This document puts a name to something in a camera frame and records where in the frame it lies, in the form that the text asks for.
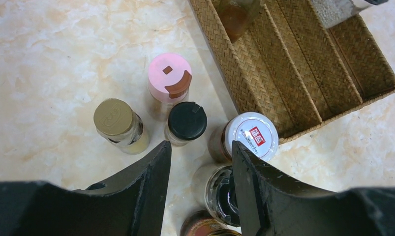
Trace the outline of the woven wicker divided tray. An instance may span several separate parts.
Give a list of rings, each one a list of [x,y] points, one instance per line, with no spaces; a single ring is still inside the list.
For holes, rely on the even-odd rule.
[[[268,0],[232,43],[216,0],[191,6],[240,113],[287,143],[395,93],[395,73],[360,15],[325,29],[308,0]]]

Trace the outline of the tall glass oil bottle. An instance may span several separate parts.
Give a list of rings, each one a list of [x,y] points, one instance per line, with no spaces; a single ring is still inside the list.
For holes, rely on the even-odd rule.
[[[264,3],[264,0],[220,1],[216,10],[231,43],[244,35]]]

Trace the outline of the red lid sauce jar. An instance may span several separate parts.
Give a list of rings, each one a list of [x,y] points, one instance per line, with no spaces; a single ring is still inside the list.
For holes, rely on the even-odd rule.
[[[200,210],[189,215],[183,222],[181,236],[241,236],[213,218],[208,211]]]

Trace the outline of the white lid sauce jar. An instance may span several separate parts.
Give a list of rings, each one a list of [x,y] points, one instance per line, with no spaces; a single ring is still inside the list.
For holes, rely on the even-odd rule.
[[[216,128],[208,142],[211,157],[219,163],[232,161],[232,142],[239,141],[258,158],[268,162],[278,149],[278,133],[274,124],[257,112],[242,113]]]

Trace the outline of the black cap dark jar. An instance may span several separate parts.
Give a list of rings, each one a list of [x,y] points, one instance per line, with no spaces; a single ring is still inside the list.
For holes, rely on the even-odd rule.
[[[240,227],[240,214],[231,164],[206,164],[192,178],[193,196],[199,205],[223,224]]]

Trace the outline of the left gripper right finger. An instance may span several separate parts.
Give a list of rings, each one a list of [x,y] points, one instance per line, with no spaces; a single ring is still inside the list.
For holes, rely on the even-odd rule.
[[[321,189],[239,141],[232,143],[232,167],[244,236],[395,236],[395,187]]]

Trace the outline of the silver lid salt jar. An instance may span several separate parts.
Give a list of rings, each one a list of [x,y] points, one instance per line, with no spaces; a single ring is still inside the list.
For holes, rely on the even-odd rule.
[[[312,0],[311,3],[326,29],[330,29],[361,11],[386,0]]]

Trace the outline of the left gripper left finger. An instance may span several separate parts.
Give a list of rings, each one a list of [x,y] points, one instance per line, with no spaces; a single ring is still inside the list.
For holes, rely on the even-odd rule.
[[[0,182],[0,236],[158,236],[171,156],[171,143],[163,141],[84,190],[40,180]]]

